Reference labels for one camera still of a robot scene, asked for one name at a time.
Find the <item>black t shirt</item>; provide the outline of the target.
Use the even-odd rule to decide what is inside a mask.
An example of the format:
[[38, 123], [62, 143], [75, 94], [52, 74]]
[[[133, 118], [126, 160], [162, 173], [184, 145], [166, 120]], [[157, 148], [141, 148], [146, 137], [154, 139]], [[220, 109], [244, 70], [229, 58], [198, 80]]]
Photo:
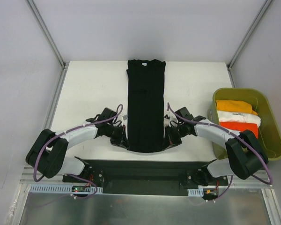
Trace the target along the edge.
[[164, 139], [164, 80], [166, 62], [129, 60], [128, 144], [130, 151], [162, 151]]

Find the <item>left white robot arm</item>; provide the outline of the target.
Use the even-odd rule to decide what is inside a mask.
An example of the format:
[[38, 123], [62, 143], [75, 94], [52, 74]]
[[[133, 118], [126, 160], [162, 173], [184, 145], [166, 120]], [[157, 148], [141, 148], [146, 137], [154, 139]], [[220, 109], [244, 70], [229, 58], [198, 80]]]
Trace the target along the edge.
[[113, 146], [128, 149], [126, 127], [118, 120], [123, 110], [119, 104], [115, 111], [104, 108], [94, 118], [61, 133], [44, 129], [29, 150], [25, 161], [33, 167], [33, 180], [40, 182], [43, 178], [53, 178], [61, 173], [73, 177], [79, 182], [90, 181], [90, 165], [79, 157], [66, 157], [67, 151], [87, 140], [106, 136]]

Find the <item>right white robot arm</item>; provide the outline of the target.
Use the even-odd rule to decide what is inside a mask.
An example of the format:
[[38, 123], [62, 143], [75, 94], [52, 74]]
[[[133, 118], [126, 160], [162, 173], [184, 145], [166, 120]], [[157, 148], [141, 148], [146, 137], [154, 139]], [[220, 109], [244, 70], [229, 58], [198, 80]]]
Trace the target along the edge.
[[173, 114], [176, 121], [170, 121], [164, 128], [163, 148], [181, 145], [188, 135], [205, 138], [224, 148], [227, 158], [214, 159], [201, 168], [195, 169], [192, 181], [198, 185], [212, 185], [219, 177], [237, 176], [245, 180], [249, 177], [272, 185], [268, 157], [250, 130], [235, 131], [215, 124], [203, 116], [193, 117], [186, 107]]

